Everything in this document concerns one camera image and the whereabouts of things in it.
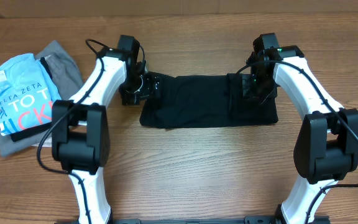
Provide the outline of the black t-shirt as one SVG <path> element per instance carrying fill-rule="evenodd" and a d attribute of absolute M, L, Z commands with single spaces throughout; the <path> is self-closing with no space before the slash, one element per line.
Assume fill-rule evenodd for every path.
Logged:
<path fill-rule="evenodd" d="M 271 125 L 278 122 L 275 100 L 247 101 L 242 89 L 248 75 L 171 77 L 158 79 L 156 94 L 145 101 L 140 124 L 151 128 L 221 128 Z"/>

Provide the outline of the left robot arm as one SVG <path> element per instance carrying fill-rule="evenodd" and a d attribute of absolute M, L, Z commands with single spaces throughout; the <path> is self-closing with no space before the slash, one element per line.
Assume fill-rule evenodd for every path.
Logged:
<path fill-rule="evenodd" d="M 69 176 L 76 194 L 80 216 L 77 223 L 112 223 L 104 166 L 110 152 L 107 108 L 115 93 L 124 106 L 158 92 L 159 80 L 147 76 L 140 42 L 121 35 L 116 48 L 103 45 L 96 53 L 96 65 L 85 84 L 69 100 L 52 106 L 52 157 Z"/>

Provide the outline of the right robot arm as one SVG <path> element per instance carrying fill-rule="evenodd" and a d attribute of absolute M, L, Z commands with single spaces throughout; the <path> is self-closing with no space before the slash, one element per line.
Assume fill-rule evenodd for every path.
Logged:
<path fill-rule="evenodd" d="M 246 223 L 329 223 L 315 217 L 326 194 L 358 166 L 358 111 L 332 98 L 312 74 L 295 45 L 280 47 L 274 33 L 253 42 L 242 76 L 241 105 L 261 108 L 284 89 L 302 119 L 293 151 L 298 177 L 272 216 L 249 216 Z"/>

